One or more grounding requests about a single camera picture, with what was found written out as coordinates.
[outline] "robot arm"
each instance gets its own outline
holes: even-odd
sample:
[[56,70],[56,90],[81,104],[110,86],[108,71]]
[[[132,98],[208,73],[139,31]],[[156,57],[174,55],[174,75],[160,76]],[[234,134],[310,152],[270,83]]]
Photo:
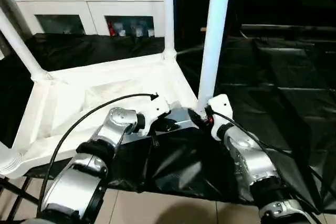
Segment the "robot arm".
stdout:
[[139,113],[111,109],[104,123],[77,148],[76,155],[54,180],[38,219],[26,223],[94,223],[107,190],[110,164],[124,135],[146,136],[152,123],[169,112],[162,97]]
[[250,193],[259,208],[261,223],[309,223],[308,215],[283,185],[277,169],[259,144],[218,112],[233,118],[228,97],[209,100],[208,116],[213,121],[212,137],[222,141],[235,162],[237,181]]

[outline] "floor tile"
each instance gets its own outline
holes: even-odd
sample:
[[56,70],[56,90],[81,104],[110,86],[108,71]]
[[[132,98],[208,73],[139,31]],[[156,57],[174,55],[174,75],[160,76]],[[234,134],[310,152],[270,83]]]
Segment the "floor tile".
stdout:
[[110,224],[216,224],[216,202],[119,191]]
[[[25,178],[10,179],[9,182],[21,188]],[[6,220],[7,216],[14,204],[16,195],[4,189],[0,196],[0,220]]]
[[217,202],[218,224],[260,224],[257,207]]
[[111,220],[113,208],[117,200],[118,191],[109,189],[104,195],[104,203],[101,206],[94,224],[108,224]]
[[336,215],[324,215],[328,224],[336,223]]
[[[31,180],[27,193],[39,198],[43,179],[34,178]],[[47,189],[53,183],[53,180],[49,180]],[[16,212],[14,220],[26,220],[36,217],[37,206],[26,199],[22,199],[19,209]]]

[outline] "black tarp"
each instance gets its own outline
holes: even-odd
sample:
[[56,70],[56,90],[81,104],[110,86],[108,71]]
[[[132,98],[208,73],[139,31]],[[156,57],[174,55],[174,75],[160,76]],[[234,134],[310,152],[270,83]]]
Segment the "black tarp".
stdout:
[[[153,54],[162,51],[163,40],[37,35],[28,45],[42,67],[56,70]],[[336,200],[307,167],[313,167],[336,189],[335,49],[334,43],[232,38],[224,43],[215,91],[228,94],[235,120],[246,129],[269,144],[293,151],[295,160],[275,152],[269,155],[288,185],[317,211],[329,213],[336,213]],[[202,51],[179,55],[177,61],[197,94]],[[13,82],[2,82],[7,94],[0,98],[5,115],[1,127],[7,133],[2,141],[10,146],[32,82],[14,56],[0,61],[0,70],[2,77],[13,77]],[[158,148],[149,139],[122,145],[110,186],[242,202],[232,160],[208,134],[186,129],[158,140]],[[53,176],[66,163],[58,163]],[[44,171],[45,167],[37,167],[28,175],[41,177]]]

